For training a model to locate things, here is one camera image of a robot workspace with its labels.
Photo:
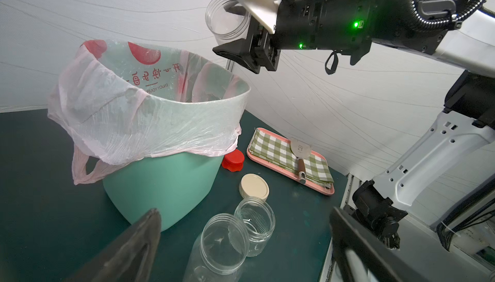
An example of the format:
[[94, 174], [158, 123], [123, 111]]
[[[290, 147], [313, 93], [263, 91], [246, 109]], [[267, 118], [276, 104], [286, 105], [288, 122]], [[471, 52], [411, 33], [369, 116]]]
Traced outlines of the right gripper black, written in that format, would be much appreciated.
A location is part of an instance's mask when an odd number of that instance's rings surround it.
[[371, 48], [376, 0], [282, 1], [275, 32], [256, 26], [248, 39], [213, 48], [216, 55], [259, 74], [261, 68], [276, 71], [283, 50], [330, 50], [326, 71], [336, 71], [339, 56], [355, 65]]

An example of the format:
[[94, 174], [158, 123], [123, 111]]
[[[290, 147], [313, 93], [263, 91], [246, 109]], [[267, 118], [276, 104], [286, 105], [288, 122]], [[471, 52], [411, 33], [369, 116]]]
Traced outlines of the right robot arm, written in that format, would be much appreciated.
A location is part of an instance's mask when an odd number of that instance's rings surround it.
[[246, 32], [215, 54], [253, 77], [259, 110], [363, 185], [353, 217], [389, 248], [474, 189], [441, 176], [494, 162], [494, 0], [230, 0]]

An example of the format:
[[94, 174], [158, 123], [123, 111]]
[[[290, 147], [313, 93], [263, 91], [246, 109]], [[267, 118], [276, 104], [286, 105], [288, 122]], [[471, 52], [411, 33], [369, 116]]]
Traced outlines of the red lid peanut jar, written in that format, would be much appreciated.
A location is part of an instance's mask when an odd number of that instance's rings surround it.
[[184, 281], [239, 281], [250, 238], [243, 221], [232, 214], [213, 216], [197, 237]]
[[212, 0], [205, 21], [218, 45], [247, 37], [251, 15], [236, 0]]

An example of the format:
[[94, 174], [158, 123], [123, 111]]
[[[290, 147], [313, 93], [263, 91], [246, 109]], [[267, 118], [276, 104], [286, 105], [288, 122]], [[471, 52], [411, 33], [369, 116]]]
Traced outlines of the mint green trash bin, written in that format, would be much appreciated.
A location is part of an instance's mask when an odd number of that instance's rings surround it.
[[205, 199], [223, 158], [192, 153], [144, 158], [108, 175], [103, 187], [130, 224], [150, 209], [157, 209], [164, 231]]

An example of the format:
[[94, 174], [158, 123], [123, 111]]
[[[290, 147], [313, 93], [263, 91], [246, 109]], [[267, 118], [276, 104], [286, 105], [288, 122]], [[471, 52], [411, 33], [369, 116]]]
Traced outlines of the red jar lid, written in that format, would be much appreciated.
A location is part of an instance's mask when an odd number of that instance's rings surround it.
[[236, 149], [224, 156], [221, 166], [230, 172], [239, 172], [244, 167], [244, 154]]

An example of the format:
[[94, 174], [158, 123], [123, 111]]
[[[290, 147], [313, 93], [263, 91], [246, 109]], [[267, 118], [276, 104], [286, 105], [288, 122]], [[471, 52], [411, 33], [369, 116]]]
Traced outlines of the beige lid glass peanut jar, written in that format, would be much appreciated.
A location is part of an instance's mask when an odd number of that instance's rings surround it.
[[247, 257], [262, 253], [275, 230], [276, 219], [273, 209], [261, 198], [248, 197], [237, 206], [234, 215], [247, 228], [250, 244]]

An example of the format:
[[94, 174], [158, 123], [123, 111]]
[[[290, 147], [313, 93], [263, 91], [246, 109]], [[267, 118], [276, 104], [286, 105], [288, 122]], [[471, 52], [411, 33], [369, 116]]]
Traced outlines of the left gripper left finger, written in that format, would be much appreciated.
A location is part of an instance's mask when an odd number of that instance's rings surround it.
[[148, 281], [161, 237], [161, 215], [151, 209], [67, 281]]

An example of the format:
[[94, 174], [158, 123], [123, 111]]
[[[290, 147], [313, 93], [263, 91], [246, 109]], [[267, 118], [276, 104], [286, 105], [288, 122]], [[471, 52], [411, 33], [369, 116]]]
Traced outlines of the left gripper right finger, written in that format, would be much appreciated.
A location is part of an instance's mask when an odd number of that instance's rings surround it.
[[329, 224], [333, 257], [344, 281], [368, 281], [368, 271], [378, 281], [427, 281], [344, 210], [332, 208]]

